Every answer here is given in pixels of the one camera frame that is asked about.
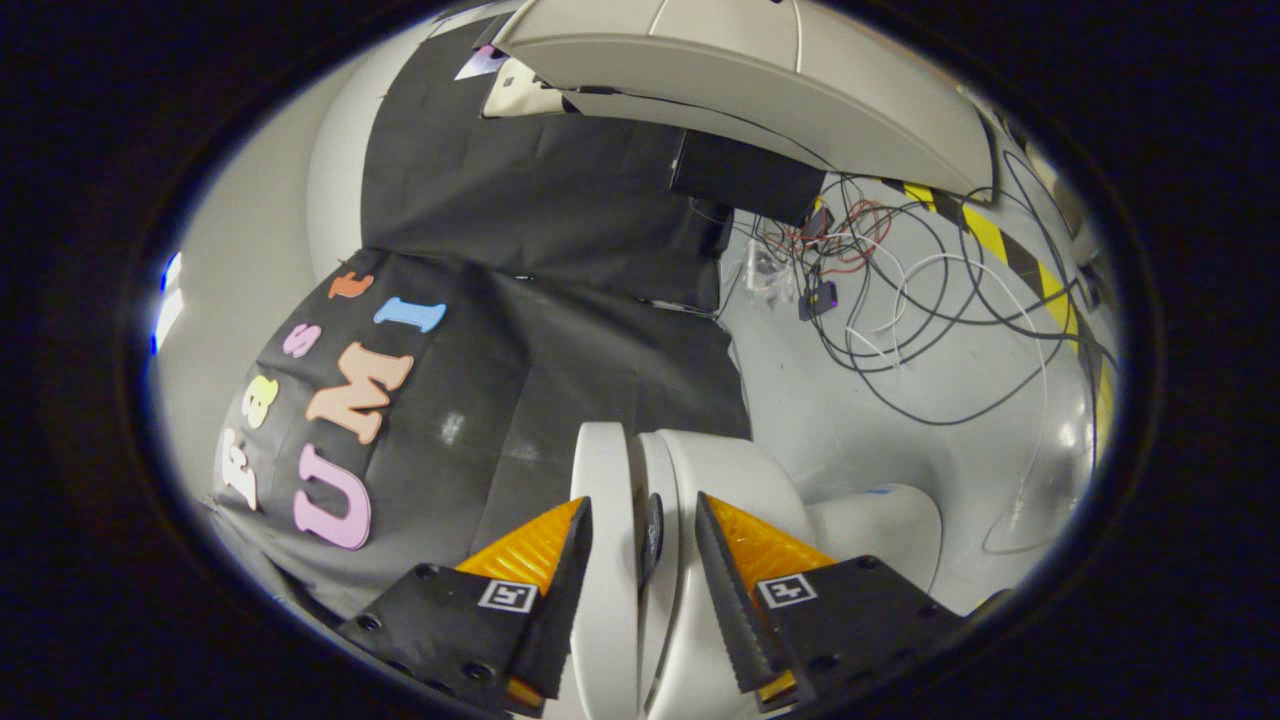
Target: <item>white floor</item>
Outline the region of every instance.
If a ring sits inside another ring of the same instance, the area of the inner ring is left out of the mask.
[[[1041,193],[1025,170],[1019,169],[1019,173],[1023,173],[1028,192]],[[878,181],[856,182],[869,200],[886,205],[901,205],[908,200]],[[1001,187],[1005,186],[1020,196],[1016,186],[1001,177]],[[836,208],[837,217],[842,217],[838,191],[829,191],[826,200]],[[1033,206],[1059,241],[1069,279],[1075,277],[1069,241],[1048,196],[1033,197]],[[1009,201],[980,210],[1043,264],[1053,266],[1048,246],[1029,213]],[[959,252],[955,225],[923,210],[915,215],[938,233],[947,252]],[[737,213],[736,219],[750,224],[753,218]],[[746,233],[736,228],[722,259],[722,302],[740,272],[746,240]],[[974,245],[970,238],[972,258]],[[924,227],[906,217],[895,219],[883,249],[905,268],[938,252]],[[883,255],[877,259],[884,272],[899,279],[899,270]],[[1000,260],[988,254],[986,264],[1005,281],[1020,305],[1036,301],[1033,292]],[[940,311],[955,314],[972,282],[961,263],[950,265],[951,279]],[[824,279],[833,278],[841,306],[822,315],[822,320],[827,334],[840,343],[844,342],[849,304],[858,293],[861,275],[833,274]],[[941,263],[923,268],[909,290],[922,302],[932,305],[941,278]],[[982,291],[997,310],[1016,313],[997,282],[983,279]],[[892,318],[893,302],[892,288],[873,275],[864,309],[854,323],[855,329],[890,357],[893,356],[892,333],[867,331]],[[1100,340],[1115,347],[1108,319],[1085,316]],[[965,318],[989,315],[974,301]],[[922,311],[908,305],[899,324],[902,340],[923,319]],[[1043,307],[1032,311],[1030,320],[1039,332],[1061,332]],[[1088,487],[1093,421],[1089,389],[1069,346],[1048,364],[1047,405],[1046,384],[1037,378],[982,418],[954,427],[929,427],[890,409],[856,374],[836,365],[815,331],[799,320],[794,301],[771,306],[749,292],[745,281],[739,278],[722,307],[721,323],[733,336],[732,356],[744,375],[754,439],[783,465],[806,502],[888,482],[916,486],[934,498],[943,519],[943,550],[931,593],[956,612],[972,611],[996,591],[1025,577],[1052,544],[1048,541]],[[941,320],[934,320],[922,340],[933,337],[942,327]],[[858,352],[872,351],[859,340],[852,343]],[[1052,346],[1052,341],[1043,342],[1046,357]],[[861,363],[865,366],[884,364],[879,357]],[[869,377],[881,393],[899,406],[929,419],[947,420],[980,410],[1038,366],[1037,341],[1002,325],[956,325],[919,357]],[[1036,462],[1028,474],[1033,455]],[[1018,515],[1019,525],[1010,533],[1007,524],[1001,524],[988,538],[1023,478],[1027,478],[1025,502]],[[984,538],[988,548],[1011,551],[984,551]],[[1018,551],[1032,544],[1038,547]]]

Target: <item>black cloth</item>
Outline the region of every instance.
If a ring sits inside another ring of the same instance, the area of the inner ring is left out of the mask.
[[[453,77],[492,22],[422,42],[388,90],[365,155],[364,246],[714,310],[731,210],[668,191],[684,131],[480,118],[494,76]]]
[[[361,250],[349,268],[374,275],[357,297],[328,297],[321,283],[266,343],[244,375],[279,383],[260,428],[232,398],[224,428],[243,443],[257,479],[259,509],[221,479],[220,519],[297,579],[316,601],[349,618],[416,562],[456,565],[538,514],[570,500],[577,429],[620,421],[627,433],[675,428],[750,437],[728,334],[713,320],[635,300],[541,281],[520,281],[463,260]],[[375,324],[390,297],[445,304],[430,332]],[[302,357],[283,343],[298,324],[321,334]],[[303,415],[317,389],[347,384],[338,356],[352,342],[412,369],[369,445],[324,418]],[[348,551],[294,524],[305,489],[343,516],[343,495],[301,482],[298,457],[312,443],[364,483],[372,521]]]

